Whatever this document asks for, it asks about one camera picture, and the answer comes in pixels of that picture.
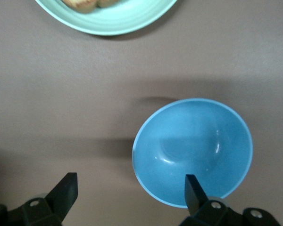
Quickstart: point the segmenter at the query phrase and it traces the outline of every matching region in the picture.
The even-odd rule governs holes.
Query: tabletop
[[[226,201],[283,225],[283,0],[178,0],[117,36],[86,34],[33,0],[0,1],[0,203],[13,209],[77,172],[65,226],[178,225],[132,168],[143,122],[175,100],[238,112],[253,159]]]

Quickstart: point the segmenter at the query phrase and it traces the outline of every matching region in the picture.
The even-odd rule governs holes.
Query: bowl
[[[242,117],[210,99],[170,103],[151,115],[136,135],[132,161],[141,186],[155,199],[187,208],[186,174],[207,196],[225,198],[245,178],[252,139]]]

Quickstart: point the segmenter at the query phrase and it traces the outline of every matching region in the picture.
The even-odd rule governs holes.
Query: mint green plate
[[[108,8],[81,14],[62,0],[35,0],[45,11],[69,27],[96,35],[119,35],[141,29],[166,13],[177,0],[120,0]]]

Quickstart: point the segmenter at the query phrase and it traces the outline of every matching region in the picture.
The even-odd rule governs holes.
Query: silver bolt
[[[221,205],[220,205],[220,203],[218,203],[218,202],[212,202],[212,203],[211,203],[211,206],[212,206],[213,208],[215,208],[215,209],[221,209]]]
[[[35,200],[35,201],[32,201],[29,205],[30,206],[36,206],[39,204],[39,201],[38,200]]]
[[[262,213],[260,213],[258,210],[252,210],[250,213],[251,213],[251,215],[253,215],[253,217],[255,217],[255,218],[263,218]]]

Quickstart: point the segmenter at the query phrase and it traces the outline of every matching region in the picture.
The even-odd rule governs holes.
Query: blue bowl
[[[133,144],[133,169],[155,199],[187,208],[186,174],[207,196],[225,198],[246,176],[252,159],[250,131],[230,107],[209,99],[170,103],[150,116]]]

